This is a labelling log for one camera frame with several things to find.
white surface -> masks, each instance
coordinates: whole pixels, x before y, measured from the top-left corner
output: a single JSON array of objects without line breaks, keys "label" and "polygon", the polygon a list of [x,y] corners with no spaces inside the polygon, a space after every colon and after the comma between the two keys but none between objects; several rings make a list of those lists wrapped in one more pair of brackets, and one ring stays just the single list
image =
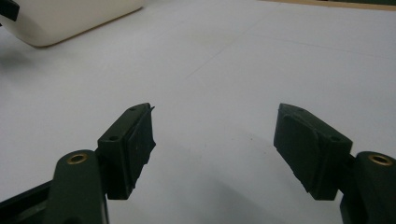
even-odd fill
[{"label": "white surface", "polygon": [[0,22],[27,44],[44,47],[131,13],[143,0],[17,0],[18,19]]},{"label": "white surface", "polygon": [[148,0],[47,49],[0,28],[1,201],[150,102],[157,146],[111,223],[342,223],[273,147],[279,103],[396,157],[396,12]]}]

small hole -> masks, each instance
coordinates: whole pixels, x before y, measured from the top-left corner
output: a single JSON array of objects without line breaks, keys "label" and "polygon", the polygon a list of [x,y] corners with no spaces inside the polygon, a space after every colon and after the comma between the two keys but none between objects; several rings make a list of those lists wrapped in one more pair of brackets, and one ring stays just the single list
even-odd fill
[{"label": "small hole", "polygon": [[74,164],[82,163],[87,159],[88,159],[88,155],[85,153],[81,153],[71,156],[69,159],[67,159],[67,163],[74,165]]},{"label": "small hole", "polygon": [[336,137],[336,136],[331,136],[330,139],[332,139],[332,141],[334,141],[334,142],[341,141],[341,139],[339,137]]},{"label": "small hole", "polygon": [[393,162],[389,158],[381,155],[370,155],[369,159],[380,165],[390,166],[393,164]]},{"label": "small hole", "polygon": [[110,138],[109,138],[109,140],[110,141],[116,141],[116,140],[118,140],[119,138],[117,137],[117,136],[111,136]]}]

